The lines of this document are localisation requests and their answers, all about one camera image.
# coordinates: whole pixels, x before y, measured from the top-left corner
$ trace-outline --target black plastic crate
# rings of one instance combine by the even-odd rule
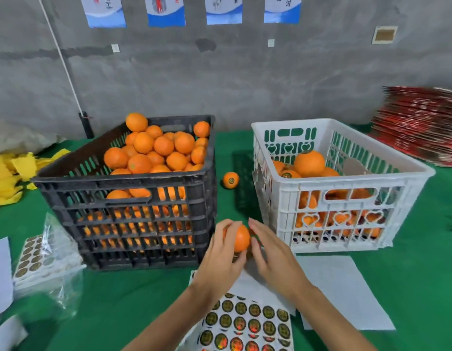
[[[124,146],[125,123],[38,172],[31,181],[95,270],[198,266],[215,229],[214,116],[149,118],[164,132],[211,126],[200,171],[109,175],[104,153]],[[114,189],[147,188],[147,198],[106,199]]]

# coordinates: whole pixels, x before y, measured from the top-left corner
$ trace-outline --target plastic crate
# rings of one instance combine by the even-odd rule
[[[294,253],[392,246],[424,184],[435,173],[333,119],[262,122],[252,128],[252,176],[263,221]],[[311,150],[321,153],[326,166],[341,176],[286,179],[278,175],[273,160],[293,164],[297,154]],[[317,197],[316,207],[310,207],[315,203],[311,204],[309,192]],[[344,198],[327,199],[335,192]],[[364,198],[359,198],[361,192],[366,193]],[[304,208],[299,209],[302,197]],[[335,214],[339,223],[331,221]]]
[[[199,121],[211,125],[207,156],[199,171],[110,176],[104,153],[112,146],[124,146],[130,131],[123,123],[43,168],[32,179],[78,243],[86,265],[118,270],[200,264],[217,213],[215,118],[149,118],[150,125],[158,125],[164,132],[182,130],[192,135]],[[105,198],[113,189],[128,188],[148,188],[151,196]],[[185,189],[185,199],[179,188]]]

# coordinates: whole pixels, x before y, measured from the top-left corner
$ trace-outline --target white label on wall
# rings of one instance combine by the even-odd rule
[[[205,0],[206,24],[242,23],[242,0]]]
[[[264,23],[299,23],[302,0],[265,0]]]
[[[184,27],[184,0],[145,0],[150,27]]]
[[[90,28],[126,28],[120,0],[81,0]]]

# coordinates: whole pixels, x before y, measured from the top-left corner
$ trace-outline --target wall outlet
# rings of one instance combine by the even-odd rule
[[[372,37],[372,44],[392,44],[398,26],[377,26]]]

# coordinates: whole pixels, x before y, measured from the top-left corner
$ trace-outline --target stack of red cardboard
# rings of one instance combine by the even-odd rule
[[[372,118],[373,138],[436,166],[452,167],[452,91],[385,87],[385,105]]]

